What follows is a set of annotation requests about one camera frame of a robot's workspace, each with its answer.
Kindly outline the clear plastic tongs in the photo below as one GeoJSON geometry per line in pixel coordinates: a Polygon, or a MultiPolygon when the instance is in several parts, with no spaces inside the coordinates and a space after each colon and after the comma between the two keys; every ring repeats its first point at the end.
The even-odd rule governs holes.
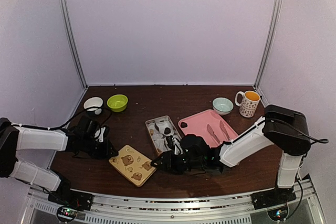
{"type": "Polygon", "coordinates": [[[232,140],[229,134],[229,125],[224,121],[216,121],[211,124],[207,124],[207,131],[211,137],[218,143],[228,143],[232,140]]]}

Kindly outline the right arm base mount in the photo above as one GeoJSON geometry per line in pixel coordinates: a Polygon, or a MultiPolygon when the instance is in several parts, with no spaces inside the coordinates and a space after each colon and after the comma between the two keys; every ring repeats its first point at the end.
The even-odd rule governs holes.
{"type": "Polygon", "coordinates": [[[296,200],[296,198],[293,187],[275,187],[274,189],[259,191],[251,194],[251,200],[255,210],[285,204],[289,201],[296,200]]]}

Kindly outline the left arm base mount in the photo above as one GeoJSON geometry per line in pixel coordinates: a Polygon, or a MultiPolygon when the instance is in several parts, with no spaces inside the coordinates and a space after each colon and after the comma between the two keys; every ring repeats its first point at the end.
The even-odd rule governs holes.
{"type": "Polygon", "coordinates": [[[71,183],[66,178],[61,178],[60,185],[55,191],[48,190],[47,192],[48,201],[79,211],[91,209],[93,194],[72,190],[71,183]]]}

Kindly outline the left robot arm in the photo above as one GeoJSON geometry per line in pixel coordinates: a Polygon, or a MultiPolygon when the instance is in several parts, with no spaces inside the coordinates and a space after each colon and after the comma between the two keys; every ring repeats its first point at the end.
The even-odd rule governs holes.
{"type": "Polygon", "coordinates": [[[92,159],[107,159],[137,187],[155,172],[151,160],[130,145],[116,150],[108,139],[109,127],[82,116],[77,125],[50,128],[15,124],[1,118],[1,177],[12,177],[55,194],[64,205],[76,197],[71,183],[61,174],[18,157],[24,151],[85,153],[92,159]]]}

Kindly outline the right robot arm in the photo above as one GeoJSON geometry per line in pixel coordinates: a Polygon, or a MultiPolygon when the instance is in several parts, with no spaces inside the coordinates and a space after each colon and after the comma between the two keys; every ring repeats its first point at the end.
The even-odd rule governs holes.
{"type": "Polygon", "coordinates": [[[249,129],[218,147],[209,147],[202,137],[194,134],[183,137],[180,142],[183,152],[180,155],[169,153],[167,170],[173,174],[194,169],[222,174],[259,150],[275,145],[282,150],[282,157],[277,186],[269,192],[269,199],[279,204],[289,196],[301,160],[311,148],[308,134],[303,113],[271,104],[249,129]]]}

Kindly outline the bear print tin lid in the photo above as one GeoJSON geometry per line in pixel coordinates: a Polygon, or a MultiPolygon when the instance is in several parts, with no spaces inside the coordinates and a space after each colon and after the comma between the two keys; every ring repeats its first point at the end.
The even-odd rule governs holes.
{"type": "Polygon", "coordinates": [[[109,163],[129,182],[141,187],[155,173],[152,160],[131,147],[125,145],[119,155],[109,159],[109,163]]]}

